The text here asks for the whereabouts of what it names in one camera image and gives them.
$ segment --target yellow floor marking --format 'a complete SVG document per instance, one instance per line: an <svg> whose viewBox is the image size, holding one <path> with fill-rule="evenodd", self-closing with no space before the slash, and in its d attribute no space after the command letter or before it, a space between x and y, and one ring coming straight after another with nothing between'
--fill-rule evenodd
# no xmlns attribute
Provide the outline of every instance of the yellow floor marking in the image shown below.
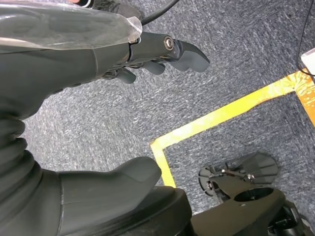
<svg viewBox="0 0 315 236"><path fill-rule="evenodd" d="M301 72L295 72L161 136L151 143L150 146L156 161L162 169L164 184L175 187L175 182L163 149L239 116L261 103L294 91L296 91L305 111L315 126L315 85L310 77Z"/></svg>

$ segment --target screw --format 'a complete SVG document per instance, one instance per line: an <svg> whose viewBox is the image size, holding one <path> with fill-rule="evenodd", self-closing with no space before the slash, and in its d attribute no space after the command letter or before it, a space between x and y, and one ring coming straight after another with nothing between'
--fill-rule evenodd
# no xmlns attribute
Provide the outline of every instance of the screw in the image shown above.
<svg viewBox="0 0 315 236"><path fill-rule="evenodd" d="M174 41L172 38L169 37L169 36L166 36L164 39L164 45L165 46L165 48L168 51L171 51L174 49Z"/></svg>
<svg viewBox="0 0 315 236"><path fill-rule="evenodd" d="M254 181L255 180L255 176L251 175L251 174L248 174L247 178L249 178L249 180L250 180L250 181Z"/></svg>

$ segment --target robotic hand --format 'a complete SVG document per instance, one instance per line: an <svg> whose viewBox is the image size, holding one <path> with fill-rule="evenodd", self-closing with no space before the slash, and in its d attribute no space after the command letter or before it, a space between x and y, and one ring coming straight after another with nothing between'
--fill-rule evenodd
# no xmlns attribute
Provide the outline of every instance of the robotic hand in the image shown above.
<svg viewBox="0 0 315 236"><path fill-rule="evenodd" d="M168 35L143 33L131 43L94 50L39 50L0 47L0 235L129 235L157 209L171 211L178 199L187 210L184 221L150 229L175 235L191 210L184 191L153 187L161 171L151 158L139 157L109 173L42 169L26 151L23 119L36 113L47 97L66 87L96 79L119 78L132 83L127 68L161 74L165 64L202 72L209 61L198 48ZM148 231L133 235L148 235Z"/></svg>

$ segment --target clear plastic cover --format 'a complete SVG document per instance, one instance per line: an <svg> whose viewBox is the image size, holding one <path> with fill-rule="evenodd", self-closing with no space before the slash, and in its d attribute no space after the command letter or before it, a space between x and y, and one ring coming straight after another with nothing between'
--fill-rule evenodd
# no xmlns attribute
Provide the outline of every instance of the clear plastic cover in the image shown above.
<svg viewBox="0 0 315 236"><path fill-rule="evenodd" d="M94 49L134 41L141 33L137 17L60 3L0 1L0 45Z"/></svg>

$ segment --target black mechanical part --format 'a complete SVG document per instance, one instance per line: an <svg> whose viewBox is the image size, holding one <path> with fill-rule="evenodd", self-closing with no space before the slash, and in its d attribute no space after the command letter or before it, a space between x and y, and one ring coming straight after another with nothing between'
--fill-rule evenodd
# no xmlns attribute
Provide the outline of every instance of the black mechanical part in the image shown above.
<svg viewBox="0 0 315 236"><path fill-rule="evenodd" d="M184 191L156 187L134 210L72 236L174 236L191 226L192 212Z"/></svg>
<svg viewBox="0 0 315 236"><path fill-rule="evenodd" d="M278 189L227 175L213 177L212 184L227 198L193 216L198 236L314 236Z"/></svg>
<svg viewBox="0 0 315 236"><path fill-rule="evenodd" d="M226 196L215 192L216 188L212 183L212 178L215 176L234 176L244 181L250 181L255 184L268 185L274 181L279 169L274 159L262 153L252 153L241 158L241 163L232 165L225 163L225 168L207 166L202 168L199 173L199 182L202 189L208 196L219 194L219 198Z"/></svg>

